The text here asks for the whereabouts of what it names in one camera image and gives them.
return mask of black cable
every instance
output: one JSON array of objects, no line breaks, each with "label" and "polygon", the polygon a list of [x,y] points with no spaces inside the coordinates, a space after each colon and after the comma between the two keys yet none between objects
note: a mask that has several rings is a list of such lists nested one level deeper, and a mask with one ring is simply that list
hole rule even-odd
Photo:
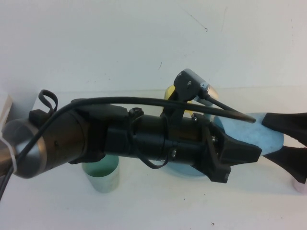
[{"label": "black cable", "polygon": [[[153,106],[161,106],[161,107],[172,107],[174,109],[183,109],[183,110],[190,110],[196,111],[204,114],[211,114],[216,116],[223,116],[232,119],[242,120],[254,123],[256,120],[245,114],[240,112],[234,111],[226,111],[216,108],[210,108],[203,105],[185,103],[185,102],[176,102],[176,101],[168,101],[163,99],[156,99],[156,98],[140,98],[140,97],[101,97],[101,98],[90,98],[90,99],[83,99],[72,102],[53,114],[38,130],[38,132],[31,138],[29,143],[24,147],[24,149],[18,155],[16,159],[17,165],[20,163],[23,158],[27,155],[27,153],[31,150],[31,148],[35,145],[35,143],[42,137],[43,133],[46,129],[62,114],[68,112],[69,110],[78,108],[80,106],[92,105],[92,104],[143,104],[143,105],[153,105]],[[13,173],[13,167],[10,166],[8,173],[3,178],[1,187],[0,187],[0,201],[6,185]]]},{"label": "black cable", "polygon": [[224,110],[233,111],[233,112],[238,112],[238,113],[239,113],[239,111],[237,111],[237,110],[235,110],[235,109],[233,109],[233,108],[231,108],[231,107],[229,107],[229,106],[227,106],[227,105],[225,105],[225,104],[219,102],[218,100],[212,98],[212,97],[208,94],[208,91],[207,91],[207,90],[203,90],[202,96],[203,96],[203,98],[204,98],[205,100],[211,102],[212,104],[214,104],[214,105],[216,105],[216,106],[218,106],[218,107],[220,107],[220,108],[222,108],[222,109],[224,109]]},{"label": "black cable", "polygon": [[233,108],[231,108],[231,107],[229,107],[229,106],[219,102],[218,100],[212,98],[210,95],[207,98],[205,98],[205,99],[207,101],[211,102],[212,104],[215,104],[216,106],[224,109],[224,110],[237,112],[237,110],[235,110],[235,109],[233,109]]}]

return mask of white table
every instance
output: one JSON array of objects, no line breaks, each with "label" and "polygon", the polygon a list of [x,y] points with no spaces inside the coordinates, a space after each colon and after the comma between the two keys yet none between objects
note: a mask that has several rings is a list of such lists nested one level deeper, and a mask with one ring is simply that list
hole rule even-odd
[{"label": "white table", "polygon": [[[220,100],[242,112],[307,111],[306,87],[219,89]],[[74,98],[159,97],[163,91],[57,93],[60,107]],[[34,109],[44,106],[36,100]],[[143,106],[146,114],[160,108]],[[297,142],[287,138],[287,145]],[[227,184],[192,178],[169,168],[152,170],[120,158],[120,185],[100,194],[80,165],[65,164],[33,179],[12,176],[0,204],[3,230],[265,230],[307,229],[307,197],[292,177],[261,157],[232,167]]]}]

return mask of white surface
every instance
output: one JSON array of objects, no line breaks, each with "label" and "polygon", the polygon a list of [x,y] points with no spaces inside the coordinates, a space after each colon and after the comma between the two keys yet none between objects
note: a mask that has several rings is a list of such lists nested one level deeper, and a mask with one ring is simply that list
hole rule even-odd
[{"label": "white surface", "polygon": [[[307,110],[306,87],[218,92],[222,102],[243,112]],[[60,107],[75,98],[115,95],[162,98],[164,92],[57,93]],[[37,100],[34,108],[44,106]],[[143,108],[146,114],[161,112]],[[297,145],[291,139],[286,144]],[[293,188],[291,179],[263,157],[232,167],[227,184],[189,178],[168,168],[152,170],[138,159],[120,158],[119,187],[100,194],[81,165],[65,164],[29,180],[13,176],[0,205],[0,223],[5,230],[305,230],[307,197]]]},{"label": "white surface", "polygon": [[26,116],[52,91],[307,85],[305,0],[2,0],[0,90]]}]

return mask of black wire loop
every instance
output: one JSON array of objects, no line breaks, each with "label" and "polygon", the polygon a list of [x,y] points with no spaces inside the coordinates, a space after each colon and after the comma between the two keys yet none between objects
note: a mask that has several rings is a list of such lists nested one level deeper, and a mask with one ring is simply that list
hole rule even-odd
[{"label": "black wire loop", "polygon": [[[50,99],[52,99],[54,101],[54,103],[56,104],[55,107],[53,108],[51,103],[46,99],[46,97],[49,97]],[[41,90],[41,92],[38,95],[39,100],[49,108],[49,116],[52,116],[58,109],[58,98],[57,96],[53,93],[50,92],[48,90]]]}]

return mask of metal cylinder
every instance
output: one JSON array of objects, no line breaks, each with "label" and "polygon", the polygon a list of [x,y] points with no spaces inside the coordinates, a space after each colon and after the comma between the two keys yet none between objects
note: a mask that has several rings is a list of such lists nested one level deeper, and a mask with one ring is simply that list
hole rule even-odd
[{"label": "metal cylinder", "polygon": [[[84,154],[86,127],[76,113],[65,113],[46,130],[43,136],[18,164],[16,175],[31,178]],[[38,128],[28,119],[13,120],[3,129],[3,137],[12,145],[15,157],[23,150]],[[11,166],[8,148],[0,143],[0,176]]]}]

